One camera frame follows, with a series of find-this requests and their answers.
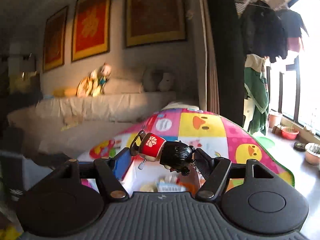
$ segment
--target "window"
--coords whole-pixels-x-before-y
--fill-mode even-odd
[[[291,119],[294,119],[294,110],[296,106],[296,71],[286,71],[282,74],[282,113]]]
[[[280,91],[280,74],[279,71],[270,70],[270,109],[278,111],[279,108],[279,91]]]
[[[295,70],[282,74],[271,68],[270,108],[320,134],[320,0],[293,0],[289,5],[301,15],[309,36],[302,31],[304,52]]]

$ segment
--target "gold frame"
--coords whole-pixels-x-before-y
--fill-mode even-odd
[[[61,10],[56,12],[55,14],[51,15],[46,21],[45,30],[44,30],[44,42],[43,42],[43,63],[42,63],[43,73],[64,65],[64,43],[65,43],[65,36],[66,36],[66,23],[67,23],[67,16],[68,16],[68,8],[69,8],[68,6],[65,6],[64,8],[62,8]],[[45,64],[45,41],[46,41],[48,22],[54,20],[55,18],[61,16],[62,14],[64,14],[65,19],[64,19],[63,25],[62,25],[62,37],[61,37],[61,45],[60,45],[61,58],[57,59],[53,62],[50,62],[48,64]]]
[[[90,57],[96,54],[105,53],[110,51],[110,44],[109,44],[109,30],[110,30],[110,6],[111,6],[111,0],[106,0],[106,19],[105,19],[105,37],[104,37],[104,43],[99,44],[84,50],[81,50],[79,52],[76,52],[76,32],[77,32],[77,22],[78,22],[78,5],[82,2],[85,2],[86,0],[77,0],[76,2],[76,8],[75,8],[75,16],[73,20],[73,30],[72,30],[72,50],[71,50],[71,61],[80,60],[86,57]]]
[[[186,27],[184,18],[183,1],[177,0],[178,14],[179,14],[179,31],[153,33],[140,36],[131,36],[131,2],[126,0],[126,47],[149,44],[155,42],[176,41],[186,39]]]

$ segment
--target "black jacket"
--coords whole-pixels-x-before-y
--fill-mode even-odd
[[[288,38],[301,37],[301,29],[303,29],[307,33],[307,35],[309,35],[307,28],[303,23],[301,15],[297,12],[283,9],[277,11],[276,14],[280,18]]]
[[[279,56],[285,59],[287,36],[281,20],[265,2],[258,0],[255,5],[249,4],[240,18],[244,54],[269,56],[271,63]]]

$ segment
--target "metal screw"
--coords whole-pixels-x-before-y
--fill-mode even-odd
[[[113,198],[124,198],[126,196],[126,193],[122,190],[115,190],[111,192],[111,197]]]
[[[198,192],[198,196],[201,198],[212,198],[214,196],[214,193],[210,190],[202,190]]]

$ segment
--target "doll figurine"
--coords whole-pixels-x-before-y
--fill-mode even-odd
[[[142,170],[146,161],[159,161],[166,169],[170,171],[181,172],[183,176],[188,176],[190,170],[189,164],[192,163],[195,148],[188,146],[181,141],[166,141],[165,139],[153,134],[146,134],[141,130],[130,145],[131,156],[140,155],[144,161],[140,163],[139,169]]]

